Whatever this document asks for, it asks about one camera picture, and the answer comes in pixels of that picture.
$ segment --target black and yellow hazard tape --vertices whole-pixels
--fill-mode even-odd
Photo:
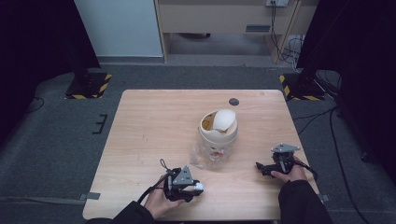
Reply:
[[[100,85],[100,88],[98,89],[97,92],[91,93],[91,94],[70,94],[66,95],[66,99],[94,99],[94,98],[102,98],[103,94],[105,93],[105,90],[107,88],[108,82],[110,81],[111,75],[106,74],[105,79],[103,80],[102,84]]]
[[[295,96],[293,92],[291,92],[290,87],[285,79],[285,77],[279,76],[280,82],[282,83],[283,91],[285,92],[285,96],[287,100],[324,100],[322,96],[311,96],[311,95],[302,95]]]

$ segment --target light wood tabletop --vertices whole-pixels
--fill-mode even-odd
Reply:
[[[236,98],[239,105],[229,104]],[[200,120],[209,112],[231,109],[238,122],[233,152],[219,169],[190,164]],[[161,220],[277,220],[280,180],[263,176],[255,162],[273,164],[271,148],[302,147],[283,93],[276,90],[129,90],[121,97],[83,216],[116,216],[137,201],[165,169],[189,165],[205,191]],[[304,149],[295,155],[308,164]],[[313,176],[309,182],[318,193]]]

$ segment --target white wall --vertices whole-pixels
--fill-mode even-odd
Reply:
[[[163,56],[153,0],[75,3],[97,56]]]

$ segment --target power outlet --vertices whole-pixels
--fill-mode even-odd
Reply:
[[[272,7],[274,4],[277,7],[286,7],[288,5],[289,0],[267,0],[265,5],[267,7]]]

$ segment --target wooden desk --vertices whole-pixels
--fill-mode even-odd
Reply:
[[[237,98],[239,105],[229,104]],[[236,112],[238,139],[233,154],[216,171],[189,165],[205,191],[162,220],[279,219],[277,195],[282,183],[262,176],[255,166],[272,164],[270,149],[279,143],[301,146],[281,91],[125,91],[100,160],[83,216],[111,217],[165,174],[190,162],[190,150],[201,118],[230,108]],[[307,163],[304,150],[296,156]],[[312,175],[310,184],[318,192]]]
[[[192,34],[263,34],[274,63],[278,63],[278,51],[288,45],[290,35],[305,35],[318,0],[289,0],[286,7],[277,7],[272,27],[273,9],[265,0],[155,0],[157,21],[163,45],[163,57],[167,54],[172,33]],[[249,31],[254,25],[259,30]],[[271,34],[277,39],[277,48]]]

